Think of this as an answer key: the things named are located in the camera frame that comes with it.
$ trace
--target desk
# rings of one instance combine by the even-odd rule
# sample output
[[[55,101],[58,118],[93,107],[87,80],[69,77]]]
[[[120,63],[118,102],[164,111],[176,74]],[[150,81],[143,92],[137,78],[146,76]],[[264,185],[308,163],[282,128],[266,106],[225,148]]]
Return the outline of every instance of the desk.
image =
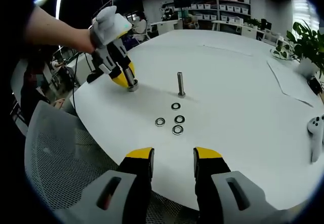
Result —
[[[130,151],[155,148],[152,189],[198,209],[193,148],[218,151],[232,171],[261,187],[278,209],[314,191],[324,155],[310,164],[306,124],[324,111],[282,94],[266,43],[207,30],[174,30],[129,51],[139,89],[130,93],[102,75],[75,93],[76,111],[102,149],[118,164]],[[183,72],[186,97],[177,96]],[[171,104],[181,109],[171,110]],[[177,115],[184,132],[172,134]],[[166,124],[157,127],[163,117]]]
[[[174,30],[174,25],[178,24],[179,20],[168,20],[168,21],[160,21],[156,23],[151,23],[151,26],[157,25],[157,31],[159,35],[167,33],[171,30]]]
[[[220,30],[220,28],[219,28],[220,24],[226,24],[226,25],[233,25],[233,26],[237,26],[237,27],[244,27],[244,28],[248,28],[250,30],[256,30],[257,32],[260,32],[260,33],[264,34],[264,31],[262,31],[262,30],[254,29],[254,28],[248,27],[246,25],[234,24],[234,23],[221,21],[221,20],[214,20],[214,21],[212,21],[212,24],[213,24],[212,30],[215,30],[215,27],[216,27],[216,24],[217,24],[217,31]]]

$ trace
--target bolt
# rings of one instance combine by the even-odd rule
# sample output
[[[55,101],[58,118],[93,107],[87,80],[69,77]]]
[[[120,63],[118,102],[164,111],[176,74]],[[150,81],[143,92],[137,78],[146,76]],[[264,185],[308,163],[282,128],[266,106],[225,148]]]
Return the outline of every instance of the bolt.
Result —
[[[178,97],[184,98],[186,93],[183,90],[183,79],[182,79],[182,72],[178,72],[178,84],[179,84],[179,93]]]

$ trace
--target metal washer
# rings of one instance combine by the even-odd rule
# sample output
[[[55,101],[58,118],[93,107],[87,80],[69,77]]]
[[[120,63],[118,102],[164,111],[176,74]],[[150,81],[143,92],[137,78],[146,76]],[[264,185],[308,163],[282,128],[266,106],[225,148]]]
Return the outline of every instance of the metal washer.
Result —
[[[155,120],[155,125],[157,125],[158,127],[163,126],[166,123],[166,120],[164,118],[158,118]]]
[[[171,108],[172,108],[172,110],[179,110],[181,108],[181,105],[180,105],[180,103],[175,102],[171,105]]]
[[[176,125],[172,128],[172,133],[175,134],[175,135],[180,135],[183,133],[183,127],[180,126],[180,125]]]
[[[182,116],[182,115],[177,115],[175,118],[174,118],[174,122],[176,123],[176,124],[183,124],[183,122],[184,122],[184,116]]]

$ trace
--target paper sheet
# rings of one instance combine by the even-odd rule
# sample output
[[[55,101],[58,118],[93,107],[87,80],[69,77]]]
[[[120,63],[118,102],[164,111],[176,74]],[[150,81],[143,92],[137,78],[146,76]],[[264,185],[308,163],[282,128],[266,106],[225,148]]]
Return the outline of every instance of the paper sheet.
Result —
[[[300,74],[280,64],[276,60],[267,60],[283,94],[300,100],[311,107],[317,107],[319,97],[310,89],[307,81]]]

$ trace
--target cable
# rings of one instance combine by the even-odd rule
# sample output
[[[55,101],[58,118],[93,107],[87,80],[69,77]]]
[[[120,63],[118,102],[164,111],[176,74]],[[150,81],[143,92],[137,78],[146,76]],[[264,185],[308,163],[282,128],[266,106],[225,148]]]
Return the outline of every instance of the cable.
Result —
[[[86,56],[86,60],[87,60],[87,64],[88,64],[88,66],[89,66],[89,69],[90,69],[91,72],[93,72],[92,69],[91,69],[91,67],[90,67],[90,64],[89,64],[89,61],[88,61],[87,55],[86,55],[86,53],[84,53],[84,54],[85,54],[85,56]]]
[[[76,79],[76,67],[77,67],[77,60],[78,59],[79,59],[79,54],[76,57],[75,70],[74,70],[74,78],[73,78],[73,88],[72,88],[73,106],[74,106],[75,112],[76,112],[76,107],[75,107],[75,98],[74,98],[74,84],[75,84],[75,79]]]

